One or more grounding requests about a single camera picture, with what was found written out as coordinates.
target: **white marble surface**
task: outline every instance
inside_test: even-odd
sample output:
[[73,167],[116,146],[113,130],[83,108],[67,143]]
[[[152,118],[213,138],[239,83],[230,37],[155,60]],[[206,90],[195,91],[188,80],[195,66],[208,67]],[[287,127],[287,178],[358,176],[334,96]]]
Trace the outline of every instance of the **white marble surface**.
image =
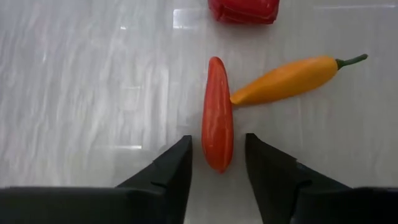
[[[398,0],[281,0],[273,26],[216,23],[206,0],[0,0],[0,186],[115,186],[183,134],[187,223],[261,223],[244,133],[352,187],[398,186]],[[367,61],[325,86],[234,111],[223,175],[200,148],[207,62],[231,91],[319,54]]]

